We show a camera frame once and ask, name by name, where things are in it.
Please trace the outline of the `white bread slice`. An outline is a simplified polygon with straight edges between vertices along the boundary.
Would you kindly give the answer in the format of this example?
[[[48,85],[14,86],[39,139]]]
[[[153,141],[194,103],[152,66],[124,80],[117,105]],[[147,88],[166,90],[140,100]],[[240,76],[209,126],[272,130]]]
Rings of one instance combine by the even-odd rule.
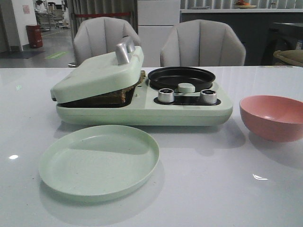
[[[138,80],[138,83],[139,83],[139,84],[142,83],[143,80],[145,79],[145,77],[146,77],[145,71],[144,71],[144,70],[141,70],[141,72],[140,72],[140,77],[139,77],[139,80]]]
[[[126,96],[132,91],[132,88],[125,88],[114,92],[105,93],[102,95],[92,96],[79,101],[90,105],[104,105],[104,104],[124,104]]]

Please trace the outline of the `pink plastic bowl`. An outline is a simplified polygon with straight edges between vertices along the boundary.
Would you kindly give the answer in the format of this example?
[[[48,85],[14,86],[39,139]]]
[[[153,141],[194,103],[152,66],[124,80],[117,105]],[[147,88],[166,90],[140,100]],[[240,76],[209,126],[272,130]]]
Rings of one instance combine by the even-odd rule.
[[[244,125],[265,140],[292,142],[303,138],[303,103],[282,96],[243,98],[240,114]]]

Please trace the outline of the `mint green breakfast maker base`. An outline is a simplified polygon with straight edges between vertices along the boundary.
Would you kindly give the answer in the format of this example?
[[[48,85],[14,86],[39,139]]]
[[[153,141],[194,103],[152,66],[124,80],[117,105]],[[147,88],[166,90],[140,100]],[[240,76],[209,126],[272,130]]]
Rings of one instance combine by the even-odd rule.
[[[167,125],[212,126],[226,122],[232,114],[232,102],[214,81],[208,89],[217,94],[217,103],[200,102],[200,91],[190,83],[180,83],[174,90],[173,103],[160,103],[158,91],[150,86],[148,73],[126,96],[124,104],[90,105],[84,103],[57,103],[58,115],[68,123],[102,125]]]

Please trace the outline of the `left silver control knob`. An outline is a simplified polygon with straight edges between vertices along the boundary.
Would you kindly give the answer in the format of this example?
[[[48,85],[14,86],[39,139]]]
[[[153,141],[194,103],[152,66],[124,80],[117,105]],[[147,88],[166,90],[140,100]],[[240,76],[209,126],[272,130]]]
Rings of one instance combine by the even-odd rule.
[[[174,102],[174,90],[172,90],[170,88],[159,89],[158,101],[160,103],[173,103]]]

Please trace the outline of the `silver control knob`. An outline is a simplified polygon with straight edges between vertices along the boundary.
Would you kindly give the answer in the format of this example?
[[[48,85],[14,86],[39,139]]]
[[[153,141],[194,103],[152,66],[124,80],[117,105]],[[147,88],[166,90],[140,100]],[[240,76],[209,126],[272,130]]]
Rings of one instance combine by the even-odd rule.
[[[210,89],[200,91],[200,102],[206,105],[214,105],[217,103],[217,94]]]
[[[170,88],[159,89],[158,101],[160,103],[173,103],[174,102],[174,90],[172,90]]]

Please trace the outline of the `black round frying pan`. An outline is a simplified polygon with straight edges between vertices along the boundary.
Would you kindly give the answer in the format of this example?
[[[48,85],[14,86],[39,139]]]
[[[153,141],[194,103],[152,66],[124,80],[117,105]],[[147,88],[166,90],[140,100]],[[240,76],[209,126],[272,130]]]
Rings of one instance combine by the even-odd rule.
[[[177,89],[180,83],[190,83],[195,92],[208,89],[215,81],[215,75],[207,70],[193,67],[164,67],[148,73],[150,86],[154,89]]]

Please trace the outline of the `right silver control knob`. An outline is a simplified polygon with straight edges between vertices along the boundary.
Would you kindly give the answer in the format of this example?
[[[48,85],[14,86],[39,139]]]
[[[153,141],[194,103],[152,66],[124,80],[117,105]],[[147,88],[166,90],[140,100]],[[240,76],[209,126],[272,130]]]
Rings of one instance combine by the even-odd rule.
[[[217,94],[210,89],[200,91],[200,102],[206,105],[214,105],[217,103]]]

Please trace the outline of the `mint green plate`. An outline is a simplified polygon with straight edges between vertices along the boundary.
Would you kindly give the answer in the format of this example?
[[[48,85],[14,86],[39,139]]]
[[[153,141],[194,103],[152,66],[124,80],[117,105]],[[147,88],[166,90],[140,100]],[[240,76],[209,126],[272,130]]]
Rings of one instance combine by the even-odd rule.
[[[109,201],[141,187],[160,159],[148,133],[129,126],[102,125],[57,140],[42,155],[39,174],[59,195],[73,201]]]

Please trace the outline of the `right grey upholstered chair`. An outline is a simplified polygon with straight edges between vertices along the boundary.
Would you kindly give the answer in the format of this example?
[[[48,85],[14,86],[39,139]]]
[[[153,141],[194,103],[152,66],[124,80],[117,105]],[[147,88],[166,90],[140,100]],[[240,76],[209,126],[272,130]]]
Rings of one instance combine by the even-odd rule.
[[[226,23],[196,19],[172,27],[160,51],[160,65],[243,66],[246,49]]]

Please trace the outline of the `grey upholstered chair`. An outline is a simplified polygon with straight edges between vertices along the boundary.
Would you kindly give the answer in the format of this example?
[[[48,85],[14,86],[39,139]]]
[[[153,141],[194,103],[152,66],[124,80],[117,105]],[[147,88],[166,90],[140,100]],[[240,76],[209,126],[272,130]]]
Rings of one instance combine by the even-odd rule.
[[[246,49],[226,23],[196,19],[172,27],[160,51],[160,65],[243,66]]]
[[[135,45],[141,45],[138,34],[126,20],[98,17],[83,21],[73,41],[76,64],[79,66],[88,58],[115,51],[125,36],[131,37]]]

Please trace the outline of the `white refrigerator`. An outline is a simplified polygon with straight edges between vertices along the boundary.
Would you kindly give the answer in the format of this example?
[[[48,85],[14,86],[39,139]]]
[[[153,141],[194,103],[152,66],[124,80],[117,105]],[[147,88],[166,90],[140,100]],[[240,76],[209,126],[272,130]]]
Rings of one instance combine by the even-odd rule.
[[[160,50],[171,28],[179,23],[179,0],[139,0],[138,35],[144,53],[144,67],[160,66]]]

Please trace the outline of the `left grey upholstered chair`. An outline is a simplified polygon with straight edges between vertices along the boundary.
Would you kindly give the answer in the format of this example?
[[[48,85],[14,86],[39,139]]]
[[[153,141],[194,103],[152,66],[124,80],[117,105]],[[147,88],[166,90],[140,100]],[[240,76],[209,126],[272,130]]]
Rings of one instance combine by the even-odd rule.
[[[98,17],[83,21],[73,41],[76,64],[79,66],[88,58],[115,51],[125,36],[131,37],[135,45],[141,45],[138,34],[126,20]]]

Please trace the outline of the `red barrier tape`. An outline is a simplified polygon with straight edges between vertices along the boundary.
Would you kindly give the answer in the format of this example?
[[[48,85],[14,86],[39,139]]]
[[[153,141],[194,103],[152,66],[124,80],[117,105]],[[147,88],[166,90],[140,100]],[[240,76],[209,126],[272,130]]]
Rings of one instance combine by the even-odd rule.
[[[99,13],[99,14],[74,14],[76,18],[96,18],[96,17],[126,17],[131,16],[132,12],[119,12],[119,13]]]

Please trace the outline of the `dark kitchen counter cabinet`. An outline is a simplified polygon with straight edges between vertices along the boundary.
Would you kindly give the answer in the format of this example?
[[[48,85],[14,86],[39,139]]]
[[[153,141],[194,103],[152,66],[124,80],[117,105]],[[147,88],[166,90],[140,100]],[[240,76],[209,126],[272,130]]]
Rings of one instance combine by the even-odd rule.
[[[246,66],[261,65],[269,27],[302,23],[301,9],[183,9],[180,21],[205,19],[228,24],[246,48]]]

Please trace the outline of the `fruit plate on counter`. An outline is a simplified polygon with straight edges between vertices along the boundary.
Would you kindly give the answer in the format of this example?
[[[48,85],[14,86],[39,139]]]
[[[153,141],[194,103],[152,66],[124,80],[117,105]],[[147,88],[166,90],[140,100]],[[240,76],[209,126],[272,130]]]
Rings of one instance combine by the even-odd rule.
[[[257,7],[256,5],[251,5],[250,3],[248,3],[244,0],[235,1],[234,6],[237,9],[254,9]]]

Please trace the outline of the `red bin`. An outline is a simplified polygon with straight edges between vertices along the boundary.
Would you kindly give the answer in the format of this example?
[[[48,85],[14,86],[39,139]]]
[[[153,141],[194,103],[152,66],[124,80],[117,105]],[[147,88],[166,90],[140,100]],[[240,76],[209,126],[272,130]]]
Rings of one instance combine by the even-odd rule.
[[[40,25],[26,25],[27,37],[30,48],[40,48],[43,46]]]

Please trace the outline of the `tan sofa cushion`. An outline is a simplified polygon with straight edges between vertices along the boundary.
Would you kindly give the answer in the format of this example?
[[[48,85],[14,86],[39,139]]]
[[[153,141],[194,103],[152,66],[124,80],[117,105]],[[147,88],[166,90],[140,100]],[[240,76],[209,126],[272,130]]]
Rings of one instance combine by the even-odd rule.
[[[277,50],[273,53],[273,56],[289,65],[303,66],[303,50]]]

